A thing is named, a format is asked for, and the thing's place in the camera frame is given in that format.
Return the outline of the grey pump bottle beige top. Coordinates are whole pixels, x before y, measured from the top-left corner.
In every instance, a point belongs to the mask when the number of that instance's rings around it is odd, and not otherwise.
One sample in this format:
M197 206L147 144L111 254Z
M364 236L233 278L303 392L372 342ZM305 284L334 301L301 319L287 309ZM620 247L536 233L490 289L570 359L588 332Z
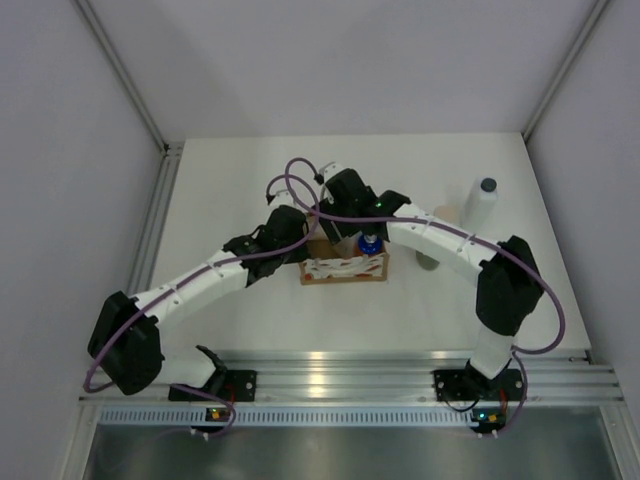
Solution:
M454 205L440 205L433 210L432 215L444 222L459 224L459 209ZM415 258L418 265L425 271L434 271L440 265L438 260L419 251L415 252Z

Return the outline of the patterned canvas bag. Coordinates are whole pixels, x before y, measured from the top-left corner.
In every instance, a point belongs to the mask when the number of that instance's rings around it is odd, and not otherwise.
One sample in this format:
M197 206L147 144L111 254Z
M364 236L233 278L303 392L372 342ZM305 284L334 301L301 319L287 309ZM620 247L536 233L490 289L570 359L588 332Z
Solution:
M307 241L311 257L299 263L300 283L304 286L353 282L384 282L388 278L390 255L384 244L377 255L357 255L350 259L338 257L318 225Z

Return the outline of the large white bottle grey cap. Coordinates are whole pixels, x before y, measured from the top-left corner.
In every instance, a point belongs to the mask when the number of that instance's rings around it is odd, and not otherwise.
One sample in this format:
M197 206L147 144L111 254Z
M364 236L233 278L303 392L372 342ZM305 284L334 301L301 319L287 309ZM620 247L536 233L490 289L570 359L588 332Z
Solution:
M462 208L461 226L477 232L487 221L498 201L498 183L493 177L478 178Z

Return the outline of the small white bottle grey cap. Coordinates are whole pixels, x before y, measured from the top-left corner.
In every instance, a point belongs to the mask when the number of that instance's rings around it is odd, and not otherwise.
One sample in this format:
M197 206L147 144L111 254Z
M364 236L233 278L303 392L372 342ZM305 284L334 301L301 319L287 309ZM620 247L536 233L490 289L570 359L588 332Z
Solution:
M350 259L357 255L357 236L342 237L338 242L332 245L336 255L342 259Z

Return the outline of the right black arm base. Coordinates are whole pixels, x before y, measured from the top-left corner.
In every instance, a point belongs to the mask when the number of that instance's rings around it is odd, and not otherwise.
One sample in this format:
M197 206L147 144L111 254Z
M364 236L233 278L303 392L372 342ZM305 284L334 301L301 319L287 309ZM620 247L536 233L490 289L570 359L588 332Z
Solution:
M433 372L439 401L491 400L498 395L503 378L488 379L474 369L441 369Z

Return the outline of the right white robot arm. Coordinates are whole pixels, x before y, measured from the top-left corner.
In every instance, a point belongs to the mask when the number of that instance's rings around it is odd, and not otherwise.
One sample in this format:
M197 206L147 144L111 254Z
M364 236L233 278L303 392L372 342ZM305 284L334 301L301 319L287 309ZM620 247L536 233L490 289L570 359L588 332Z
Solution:
M364 253L382 242L407 247L475 287L481 327L463 380L478 397L499 389L515 336L544 293L529 244L517 236L483 241L429 215L405 195L392 190L376 195L354 169L337 163L323 167L316 178L325 189L320 224L331 243L355 237Z

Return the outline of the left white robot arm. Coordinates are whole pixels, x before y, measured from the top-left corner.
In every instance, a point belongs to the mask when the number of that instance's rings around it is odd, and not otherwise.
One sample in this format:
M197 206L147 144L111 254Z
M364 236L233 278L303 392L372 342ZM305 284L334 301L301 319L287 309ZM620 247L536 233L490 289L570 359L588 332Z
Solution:
M126 396L154 383L186 385L207 400L226 386L226 368L209 348L170 353L164 342L191 315L225 295L245 289L287 264L308 258L306 215L287 205L265 224L229 240L186 274L152 290L122 291L104 302L88 343L93 366Z

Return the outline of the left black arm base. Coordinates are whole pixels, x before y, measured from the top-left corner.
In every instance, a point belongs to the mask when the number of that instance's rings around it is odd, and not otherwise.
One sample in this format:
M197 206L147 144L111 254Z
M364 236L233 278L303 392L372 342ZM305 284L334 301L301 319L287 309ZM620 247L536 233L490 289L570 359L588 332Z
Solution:
M219 397L230 403L253 403L256 398L258 373L255 370L228 370Z

